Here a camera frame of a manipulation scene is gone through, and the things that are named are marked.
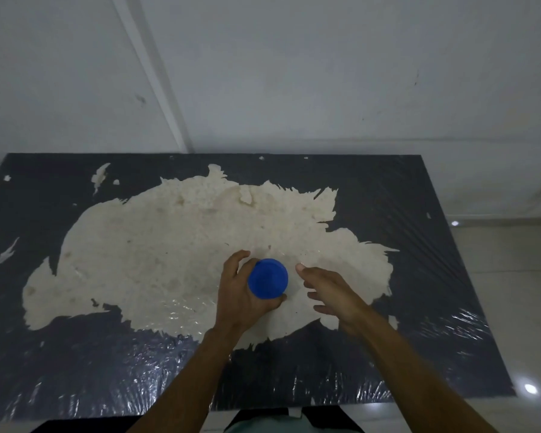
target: blue lid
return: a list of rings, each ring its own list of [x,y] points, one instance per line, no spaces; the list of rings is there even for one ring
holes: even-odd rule
[[[249,275],[249,289],[260,299],[278,298],[287,289],[289,274],[281,262],[265,258],[254,265]]]

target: teal fabric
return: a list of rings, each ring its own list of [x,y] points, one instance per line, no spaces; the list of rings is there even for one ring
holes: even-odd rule
[[[234,424],[226,433],[355,433],[352,430],[337,428],[315,428],[305,415],[301,418],[291,416],[260,416]]]

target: person's left hand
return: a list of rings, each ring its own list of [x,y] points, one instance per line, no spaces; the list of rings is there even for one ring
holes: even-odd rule
[[[239,250],[224,262],[216,306],[215,328],[231,331],[238,338],[287,298],[284,293],[274,299],[260,299],[253,295],[246,283],[258,259],[251,258],[238,270],[240,261],[249,255],[249,250]]]

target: black table surface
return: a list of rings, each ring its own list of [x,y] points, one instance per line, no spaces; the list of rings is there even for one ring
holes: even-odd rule
[[[58,317],[31,331],[22,289],[94,204],[128,199],[160,178],[206,176],[218,164],[230,181],[270,181],[300,192],[338,189],[327,231],[350,229],[390,252],[391,295],[373,303],[463,397],[514,395],[495,340],[420,156],[12,153],[0,167],[0,419],[68,419],[144,413],[197,343],[134,331],[121,310]],[[91,176],[112,164],[93,196]],[[11,176],[5,181],[5,175]],[[367,352],[318,321],[254,350],[236,350],[213,410],[387,402],[392,397]]]

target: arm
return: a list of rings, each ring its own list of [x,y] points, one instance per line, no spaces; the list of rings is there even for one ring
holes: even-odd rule
[[[319,313],[335,315],[340,327],[367,346],[385,383],[414,432],[495,432],[411,348],[389,323],[336,272],[296,265]]]
[[[220,374],[240,336],[286,299],[283,295],[263,300],[251,293],[246,282],[258,260],[250,259],[238,270],[239,262],[249,254],[240,250],[224,263],[215,326],[206,332],[188,364],[129,433],[194,433],[201,429]]]

